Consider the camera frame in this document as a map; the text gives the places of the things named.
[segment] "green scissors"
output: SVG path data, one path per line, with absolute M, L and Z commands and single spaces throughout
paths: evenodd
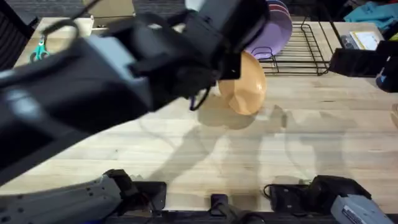
M 46 36 L 41 35 L 40 41 L 33 53 L 30 55 L 30 62 L 35 62 L 37 60 L 42 60 L 43 58 L 50 55 L 48 51 L 45 50 L 45 40 Z

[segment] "blue cloth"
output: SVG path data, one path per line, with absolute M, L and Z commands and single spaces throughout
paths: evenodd
M 373 22 L 381 30 L 386 30 L 398 21 L 398 3 L 379 6 L 375 2 L 367 2 L 344 17 L 346 22 Z

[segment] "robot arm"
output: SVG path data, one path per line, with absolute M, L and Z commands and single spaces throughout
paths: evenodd
M 318 175 L 304 195 L 308 211 L 332 214 L 341 224 L 393 224 L 372 195 L 352 179 Z
M 25 195 L 2 196 L 7 223 L 84 223 L 102 220 L 122 203 L 115 180 L 104 174 L 87 183 Z
M 92 134 L 239 78 L 231 60 L 268 19 L 263 0 L 207 1 L 182 34 L 153 14 L 0 73 L 0 185 Z

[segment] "black wire dish rack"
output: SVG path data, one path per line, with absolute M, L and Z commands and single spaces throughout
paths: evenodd
M 289 12 L 293 18 L 295 14 L 305 14 L 302 21 L 293 21 L 293 32 L 288 44 L 277 55 L 272 53 L 268 46 L 258 47 L 252 51 L 256 54 L 271 55 L 269 58 L 259 59 L 266 75 L 316 75 L 328 73 L 330 57 L 333 55 L 324 27 L 319 20 L 320 13 L 328 14 L 327 9 L 320 3 L 314 4 L 288 4 Z M 321 35 L 315 35 L 311 24 L 316 24 L 322 30 Z M 319 39 L 328 45 L 320 48 Z

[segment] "wooden countertop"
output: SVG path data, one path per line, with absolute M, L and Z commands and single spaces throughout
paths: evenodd
M 323 25 L 332 47 L 339 47 Z M 359 31 L 355 24 L 337 27 Z M 372 29 L 362 24 L 361 30 Z M 324 40 L 319 44 L 327 48 Z M 234 114 L 216 92 L 196 113 L 187 100 L 177 100 L 76 144 L 0 193 L 61 187 L 124 169 L 168 183 L 169 210 L 207 210 L 211 194 L 228 194 L 237 207 L 270 211 L 261 194 L 266 184 L 330 174 L 357 180 L 385 212 L 398 212 L 398 95 L 384 93 L 373 79 L 334 73 L 268 76 L 267 83 L 256 116 Z

